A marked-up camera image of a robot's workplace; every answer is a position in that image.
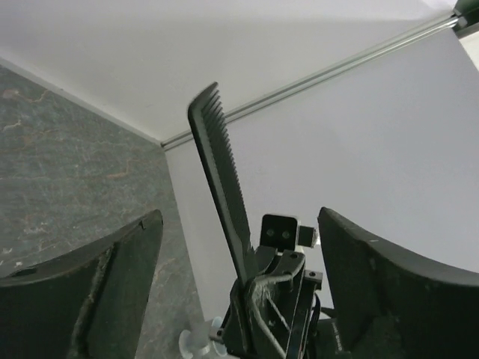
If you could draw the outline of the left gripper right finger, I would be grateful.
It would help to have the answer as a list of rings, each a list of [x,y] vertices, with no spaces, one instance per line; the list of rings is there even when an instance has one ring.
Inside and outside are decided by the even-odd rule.
[[[477,358],[478,274],[426,258],[336,211],[318,216],[347,358]]]

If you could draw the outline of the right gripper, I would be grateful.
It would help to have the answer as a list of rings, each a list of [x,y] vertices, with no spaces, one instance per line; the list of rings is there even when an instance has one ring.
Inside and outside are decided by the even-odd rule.
[[[233,285],[220,343],[237,358],[303,358],[322,274],[297,251],[260,246],[255,259],[258,276]]]

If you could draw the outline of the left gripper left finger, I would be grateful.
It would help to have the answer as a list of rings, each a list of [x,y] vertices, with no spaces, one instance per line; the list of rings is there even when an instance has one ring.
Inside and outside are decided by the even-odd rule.
[[[156,209],[1,278],[2,358],[134,358],[162,244]]]

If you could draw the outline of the black comb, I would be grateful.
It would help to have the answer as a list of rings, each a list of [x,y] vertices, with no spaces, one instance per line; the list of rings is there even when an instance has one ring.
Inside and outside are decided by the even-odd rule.
[[[245,286],[257,264],[217,82],[191,101],[187,117],[238,281]]]

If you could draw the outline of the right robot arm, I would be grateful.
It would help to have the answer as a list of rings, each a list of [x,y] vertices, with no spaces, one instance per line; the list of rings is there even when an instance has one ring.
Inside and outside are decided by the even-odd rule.
[[[335,312],[323,307],[323,275],[307,270],[305,255],[260,246],[259,274],[234,284],[220,328],[210,333],[237,358],[339,358]]]

